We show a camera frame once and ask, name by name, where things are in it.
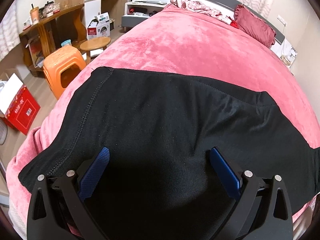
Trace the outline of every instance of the white nightstand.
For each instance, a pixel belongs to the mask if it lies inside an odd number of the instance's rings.
[[[145,2],[127,2],[124,6],[124,15],[121,18],[121,26],[124,27],[124,31],[126,31],[127,27],[135,27],[139,23],[145,21],[146,19],[150,18],[148,15],[135,15],[135,14],[128,14],[129,10],[132,7],[140,7],[146,8],[148,11],[146,14],[149,14],[153,11],[160,12],[166,6],[163,4],[156,4],[156,3],[145,3]]]

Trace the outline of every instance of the pillow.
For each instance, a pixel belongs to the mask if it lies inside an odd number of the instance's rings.
[[[247,7],[238,5],[235,9],[235,21],[239,29],[256,39],[266,47],[275,44],[276,32],[264,20],[254,15]]]

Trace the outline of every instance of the black fabric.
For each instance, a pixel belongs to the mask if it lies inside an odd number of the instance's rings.
[[[52,144],[19,174],[77,169],[103,146],[110,162],[85,201],[111,240],[209,239],[234,204],[205,152],[217,146],[259,177],[280,174],[292,211],[319,191],[311,149],[267,92],[215,79],[101,67],[74,93]]]

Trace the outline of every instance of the screw head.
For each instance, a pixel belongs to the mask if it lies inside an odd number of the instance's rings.
[[[253,173],[251,171],[245,171],[244,174],[249,178],[253,176]]]
[[[68,177],[72,177],[74,174],[75,174],[75,171],[73,171],[73,170],[70,170],[67,172]]]
[[[39,180],[39,181],[41,181],[41,180],[43,180],[43,179],[44,179],[44,175],[43,175],[43,174],[41,174],[41,175],[38,176],[38,180]]]
[[[282,178],[281,178],[280,175],[276,175],[276,176],[275,176],[275,179],[276,179],[277,181],[281,181],[281,180],[282,180]]]

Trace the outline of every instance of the white cardboard box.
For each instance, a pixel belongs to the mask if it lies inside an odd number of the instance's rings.
[[[110,36],[110,18],[108,13],[94,17],[88,26],[88,40],[96,37]]]
[[[0,111],[6,113],[12,100],[23,86],[16,74],[12,74],[4,88],[0,92]]]

